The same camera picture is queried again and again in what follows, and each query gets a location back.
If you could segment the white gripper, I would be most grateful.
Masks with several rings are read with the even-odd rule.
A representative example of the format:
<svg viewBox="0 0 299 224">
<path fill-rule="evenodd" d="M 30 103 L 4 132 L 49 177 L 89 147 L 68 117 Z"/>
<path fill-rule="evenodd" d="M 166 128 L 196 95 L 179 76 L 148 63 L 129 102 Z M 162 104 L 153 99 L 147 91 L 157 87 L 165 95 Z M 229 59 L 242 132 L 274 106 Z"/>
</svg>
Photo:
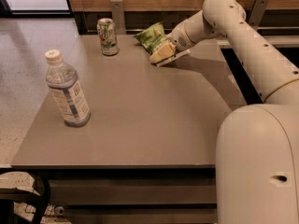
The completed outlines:
<svg viewBox="0 0 299 224">
<path fill-rule="evenodd" d="M 191 51 L 189 49 L 194 46 L 193 42 L 187 36 L 183 23 L 178 24 L 167 37 L 173 44 L 171 42 L 164 42 L 149 57 L 150 62 L 156 63 L 157 67 L 167 65 L 182 56 L 190 54 Z M 175 54 L 176 47 L 177 50 L 181 51 L 178 54 Z"/>
</svg>

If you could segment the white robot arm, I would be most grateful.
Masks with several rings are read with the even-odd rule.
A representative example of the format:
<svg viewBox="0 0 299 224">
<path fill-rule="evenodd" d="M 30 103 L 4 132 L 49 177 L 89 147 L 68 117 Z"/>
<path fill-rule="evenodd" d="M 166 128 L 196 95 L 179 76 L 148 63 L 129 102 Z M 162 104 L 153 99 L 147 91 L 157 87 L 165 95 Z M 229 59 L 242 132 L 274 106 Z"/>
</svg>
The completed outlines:
<svg viewBox="0 0 299 224">
<path fill-rule="evenodd" d="M 220 127 L 218 224 L 299 224 L 298 69 L 247 24 L 235 0 L 204 0 L 168 39 L 182 56 L 217 35 L 226 37 L 261 98 Z"/>
</svg>

